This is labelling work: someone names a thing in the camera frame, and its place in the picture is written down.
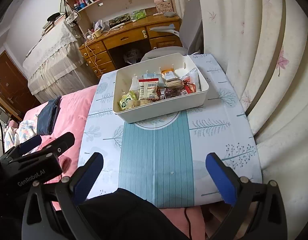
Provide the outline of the lace covered cabinet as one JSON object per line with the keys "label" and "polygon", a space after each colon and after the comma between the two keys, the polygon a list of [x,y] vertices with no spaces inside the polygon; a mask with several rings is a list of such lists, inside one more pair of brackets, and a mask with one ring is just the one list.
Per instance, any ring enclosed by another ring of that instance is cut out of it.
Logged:
{"label": "lace covered cabinet", "polygon": [[27,86],[40,103],[98,83],[79,50],[83,41],[78,27],[62,20],[28,52],[23,62]]}

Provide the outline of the pink quilt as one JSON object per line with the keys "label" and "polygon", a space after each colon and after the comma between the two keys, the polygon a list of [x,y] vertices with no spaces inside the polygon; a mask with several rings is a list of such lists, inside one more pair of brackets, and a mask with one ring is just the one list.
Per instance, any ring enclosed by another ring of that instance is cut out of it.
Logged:
{"label": "pink quilt", "polygon": [[[62,96],[59,103],[60,111],[53,133],[42,136],[42,143],[38,147],[39,150],[66,132],[73,133],[75,137],[74,146],[60,158],[63,173],[51,179],[50,183],[58,182],[63,176],[70,177],[77,169],[83,131],[96,89],[97,86],[94,85]],[[162,212],[188,237],[205,239],[205,223],[201,207],[163,209]]]}

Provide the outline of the brown nut candy packet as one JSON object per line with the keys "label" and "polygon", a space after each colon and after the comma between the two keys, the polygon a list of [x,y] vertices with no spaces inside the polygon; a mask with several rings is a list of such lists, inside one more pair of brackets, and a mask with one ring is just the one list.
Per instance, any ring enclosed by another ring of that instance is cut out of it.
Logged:
{"label": "brown nut candy packet", "polygon": [[184,87],[184,83],[182,80],[177,79],[177,80],[172,80],[172,81],[166,81],[166,87],[171,88],[171,89],[178,89]]}

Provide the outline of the navy folded cloth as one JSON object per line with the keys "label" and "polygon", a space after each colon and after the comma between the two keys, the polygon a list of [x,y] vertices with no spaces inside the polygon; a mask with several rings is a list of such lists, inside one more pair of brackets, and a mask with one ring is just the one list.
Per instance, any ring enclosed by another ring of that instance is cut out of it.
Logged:
{"label": "navy folded cloth", "polygon": [[51,99],[46,106],[41,110],[37,117],[37,134],[51,135],[55,127],[55,123],[60,110],[59,103],[61,96]]}

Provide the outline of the white blue printed snack bag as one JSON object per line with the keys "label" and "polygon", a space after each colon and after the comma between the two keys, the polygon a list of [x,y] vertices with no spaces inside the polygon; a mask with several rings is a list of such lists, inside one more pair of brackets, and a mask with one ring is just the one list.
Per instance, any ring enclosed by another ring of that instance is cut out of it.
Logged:
{"label": "white blue printed snack bag", "polygon": [[133,76],[132,84],[130,86],[130,90],[138,90],[140,88],[140,85],[139,85],[140,80],[157,81],[159,88],[165,87],[165,81],[162,77],[162,74],[146,73],[146,74],[143,74],[143,75],[134,75]]}

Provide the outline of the wooden desk with drawers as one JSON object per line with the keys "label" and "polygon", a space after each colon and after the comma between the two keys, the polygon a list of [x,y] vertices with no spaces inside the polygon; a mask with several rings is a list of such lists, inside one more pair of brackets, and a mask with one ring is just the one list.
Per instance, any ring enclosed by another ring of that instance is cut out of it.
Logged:
{"label": "wooden desk with drawers", "polygon": [[178,46],[179,37],[169,33],[159,33],[152,30],[154,27],[173,25],[179,31],[181,19],[178,16],[165,17],[147,16],[137,22],[125,25],[101,34],[80,46],[79,50],[92,72],[99,78],[108,73],[127,66],[124,55],[132,49],[144,56],[147,52],[163,47]]}

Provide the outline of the green pastry packet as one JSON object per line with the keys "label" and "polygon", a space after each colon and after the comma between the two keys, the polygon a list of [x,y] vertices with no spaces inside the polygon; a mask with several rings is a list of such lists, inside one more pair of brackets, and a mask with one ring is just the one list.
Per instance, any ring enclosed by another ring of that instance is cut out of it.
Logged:
{"label": "green pastry packet", "polygon": [[118,104],[122,111],[127,109],[127,104],[129,101],[137,101],[137,96],[133,91],[129,91],[127,94],[123,94]]}

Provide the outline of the white plastic storage box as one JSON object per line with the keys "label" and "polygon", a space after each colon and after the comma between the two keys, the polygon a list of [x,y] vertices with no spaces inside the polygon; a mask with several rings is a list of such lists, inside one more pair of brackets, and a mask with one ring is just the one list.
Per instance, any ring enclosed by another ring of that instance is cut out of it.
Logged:
{"label": "white plastic storage box", "polygon": [[194,61],[175,53],[119,69],[112,109],[133,123],[200,106],[208,90]]}

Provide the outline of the red white snack packet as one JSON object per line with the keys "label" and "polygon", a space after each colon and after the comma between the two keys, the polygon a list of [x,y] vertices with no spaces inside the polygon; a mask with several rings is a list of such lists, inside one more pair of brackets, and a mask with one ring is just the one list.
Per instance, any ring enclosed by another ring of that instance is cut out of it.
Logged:
{"label": "red white snack packet", "polygon": [[186,91],[187,94],[201,91],[201,85],[197,68],[193,68],[190,72],[181,77],[181,80],[184,84],[184,90]]}

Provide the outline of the orange white snack packet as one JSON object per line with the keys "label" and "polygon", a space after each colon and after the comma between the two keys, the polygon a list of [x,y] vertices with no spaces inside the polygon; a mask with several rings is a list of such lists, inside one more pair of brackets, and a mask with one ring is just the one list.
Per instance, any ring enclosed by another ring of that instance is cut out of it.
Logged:
{"label": "orange white snack packet", "polygon": [[174,69],[166,69],[161,72],[166,82],[178,80],[179,77],[175,74]]}

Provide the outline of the red striped cracker packet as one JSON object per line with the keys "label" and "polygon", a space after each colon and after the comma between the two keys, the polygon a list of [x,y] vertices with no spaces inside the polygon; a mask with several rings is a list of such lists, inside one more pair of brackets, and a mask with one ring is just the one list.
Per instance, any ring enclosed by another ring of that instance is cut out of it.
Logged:
{"label": "red striped cracker packet", "polygon": [[159,100],[157,81],[140,80],[139,85],[139,100]]}

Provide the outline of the tree patterned tablecloth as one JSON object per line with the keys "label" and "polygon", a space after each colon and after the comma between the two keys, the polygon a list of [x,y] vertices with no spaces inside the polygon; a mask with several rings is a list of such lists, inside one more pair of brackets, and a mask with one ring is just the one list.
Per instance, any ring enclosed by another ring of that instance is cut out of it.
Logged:
{"label": "tree patterned tablecloth", "polygon": [[238,176],[255,183],[262,172],[249,122],[225,73],[210,54],[192,60],[209,84],[204,104],[128,124],[112,110],[116,74],[105,74],[89,111],[78,165],[99,152],[104,166],[89,198],[123,188],[159,208],[221,200],[207,172],[214,152]]}

